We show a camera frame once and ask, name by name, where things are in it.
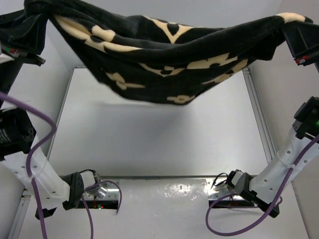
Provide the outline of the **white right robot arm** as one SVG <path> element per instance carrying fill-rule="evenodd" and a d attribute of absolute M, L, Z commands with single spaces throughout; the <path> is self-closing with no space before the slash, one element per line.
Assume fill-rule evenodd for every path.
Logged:
<path fill-rule="evenodd" d="M 319 27 L 314 23 L 291 22 L 282 28 L 289 50 L 297 65 L 319 64 Z M 287 140 L 267 167 L 257 176 L 240 170 L 231 171 L 226 179 L 229 191 L 254 203 L 275 218 L 281 192 L 302 169 L 319 155 L 319 99 L 310 97 L 294 115 L 295 122 Z"/>

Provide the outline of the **black floral plush pillowcase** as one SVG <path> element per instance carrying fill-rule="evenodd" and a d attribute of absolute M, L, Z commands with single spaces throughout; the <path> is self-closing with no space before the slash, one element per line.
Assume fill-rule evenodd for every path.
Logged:
<path fill-rule="evenodd" d="M 27 0 L 0 17 L 0 39 L 40 54 L 50 21 L 95 79 L 119 96 L 187 105 L 257 60 L 270 61 L 289 23 L 312 23 L 280 13 L 226 28 L 195 27 L 144 15 L 122 16 L 82 0 Z"/>

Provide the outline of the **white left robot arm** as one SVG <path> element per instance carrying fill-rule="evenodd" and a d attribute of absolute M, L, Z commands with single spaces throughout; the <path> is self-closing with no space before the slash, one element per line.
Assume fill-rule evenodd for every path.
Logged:
<path fill-rule="evenodd" d="M 44 219 L 62 206 L 77 208 L 85 192 L 98 188 L 94 170 L 59 176 L 41 145 L 57 127 L 44 113 L 8 95 L 24 64 L 41 66 L 47 18 L 23 10 L 0 17 L 0 100 L 12 108 L 0 112 L 0 162 L 36 198 L 36 218 Z"/>

